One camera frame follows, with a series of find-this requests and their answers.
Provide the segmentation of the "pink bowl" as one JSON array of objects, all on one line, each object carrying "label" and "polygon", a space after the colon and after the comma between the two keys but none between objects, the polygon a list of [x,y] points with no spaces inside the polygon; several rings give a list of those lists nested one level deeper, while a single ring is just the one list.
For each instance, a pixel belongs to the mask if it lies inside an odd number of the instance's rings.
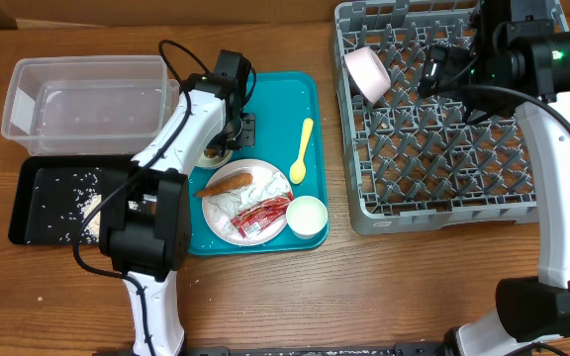
[{"label": "pink bowl", "polygon": [[391,88],[386,67],[369,46],[348,53],[344,62],[354,84],[370,103],[377,102]]}]

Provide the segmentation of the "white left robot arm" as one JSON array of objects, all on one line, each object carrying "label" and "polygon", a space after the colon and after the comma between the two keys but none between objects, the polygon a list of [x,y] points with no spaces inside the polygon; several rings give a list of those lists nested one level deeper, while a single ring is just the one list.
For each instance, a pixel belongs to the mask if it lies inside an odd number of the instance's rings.
[{"label": "white left robot arm", "polygon": [[213,71],[182,82],[176,109],[133,157],[134,171],[103,174],[99,245],[128,289],[133,355],[182,351],[176,277],[192,233],[189,176],[208,150],[222,156],[254,144],[254,117],[243,108],[255,81],[247,58],[221,50]]}]

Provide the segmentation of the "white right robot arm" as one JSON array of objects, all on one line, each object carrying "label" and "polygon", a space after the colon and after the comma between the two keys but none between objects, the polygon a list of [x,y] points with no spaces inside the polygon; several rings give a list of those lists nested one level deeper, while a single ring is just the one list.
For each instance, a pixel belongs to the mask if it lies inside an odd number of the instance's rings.
[{"label": "white right robot arm", "polygon": [[570,337],[570,31],[556,14],[553,1],[483,0],[469,49],[427,53],[421,97],[460,101],[468,126],[517,121],[540,224],[537,274],[500,281],[494,310],[448,331],[442,355],[529,355]]}]

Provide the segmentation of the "white bowl with food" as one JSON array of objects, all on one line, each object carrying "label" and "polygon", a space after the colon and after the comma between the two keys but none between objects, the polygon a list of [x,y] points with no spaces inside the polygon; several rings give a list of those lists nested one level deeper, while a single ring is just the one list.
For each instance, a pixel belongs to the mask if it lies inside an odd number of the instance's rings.
[{"label": "white bowl with food", "polygon": [[226,165],[232,158],[233,152],[229,149],[220,150],[219,156],[215,158],[207,158],[204,151],[199,156],[196,166],[202,169],[215,170]]}]

